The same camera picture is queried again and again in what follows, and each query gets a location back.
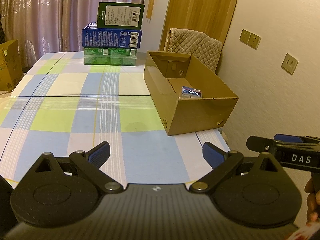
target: white wall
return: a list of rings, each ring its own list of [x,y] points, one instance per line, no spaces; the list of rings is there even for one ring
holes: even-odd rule
[[[142,39],[139,52],[147,50],[159,50],[159,44],[167,12],[169,0],[155,0],[151,21],[146,18],[149,0],[145,0],[146,5],[142,21]]]
[[[242,29],[261,36],[257,50],[241,43]],[[281,68],[286,53],[299,60]],[[320,0],[238,0],[218,75],[239,96],[224,126],[230,148],[249,155],[250,135],[320,137]],[[287,169],[303,192],[309,172]],[[307,194],[296,223],[306,222]]]

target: curtain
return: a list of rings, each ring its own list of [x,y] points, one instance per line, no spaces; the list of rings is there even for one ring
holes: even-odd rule
[[[44,54],[81,51],[81,30],[97,19],[100,1],[143,0],[0,0],[6,40],[18,39],[24,67]]]

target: yellow cardboard box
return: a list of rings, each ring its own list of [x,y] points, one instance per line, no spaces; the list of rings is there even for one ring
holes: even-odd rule
[[[22,78],[18,40],[0,44],[0,90],[13,90]]]
[[[190,54],[147,52],[144,80],[167,135],[222,127],[238,97]],[[182,86],[201,90],[202,98],[181,98]]]

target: hand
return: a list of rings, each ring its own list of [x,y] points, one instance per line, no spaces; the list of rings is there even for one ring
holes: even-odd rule
[[[304,191],[310,193],[307,198],[307,219],[308,222],[316,221],[320,211],[320,190],[315,194],[312,178],[307,182]]]

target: table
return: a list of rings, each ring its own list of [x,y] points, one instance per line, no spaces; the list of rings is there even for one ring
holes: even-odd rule
[[[229,148],[217,129],[167,136],[143,79],[144,62],[83,64],[83,52],[45,54],[0,112],[0,174],[15,186],[42,152],[68,156],[101,141],[111,147],[100,168],[130,183],[190,183],[211,167],[210,141]]]

